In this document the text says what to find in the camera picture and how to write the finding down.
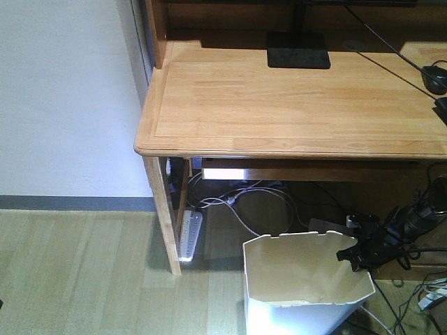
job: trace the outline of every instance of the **desk top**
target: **desk top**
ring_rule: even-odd
[[[207,47],[201,34],[263,38],[214,31],[168,41],[142,111],[139,154],[447,159],[447,126],[419,90],[420,73],[397,55],[334,47],[329,70],[268,68],[265,50]],[[410,40],[402,53],[430,65],[446,58],[447,42]]]

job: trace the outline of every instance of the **monitor stand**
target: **monitor stand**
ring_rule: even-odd
[[[295,5],[291,31],[267,33],[267,58],[271,68],[329,68],[323,34],[303,32],[305,5]]]

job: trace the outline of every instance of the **white wall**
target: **white wall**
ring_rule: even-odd
[[[132,22],[129,0],[0,1],[0,195],[152,196]]]

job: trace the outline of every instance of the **computer mouse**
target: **computer mouse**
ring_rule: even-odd
[[[442,95],[447,93],[447,70],[445,68],[440,68],[436,65],[433,66],[424,66],[422,67],[424,72],[422,72],[422,80],[424,82],[425,88],[433,94]],[[430,77],[437,78],[440,83],[444,86],[440,85],[438,82],[434,81]]]

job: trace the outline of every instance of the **monitor stand base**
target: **monitor stand base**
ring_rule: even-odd
[[[321,33],[268,32],[267,58],[271,68],[330,68],[328,49]]]

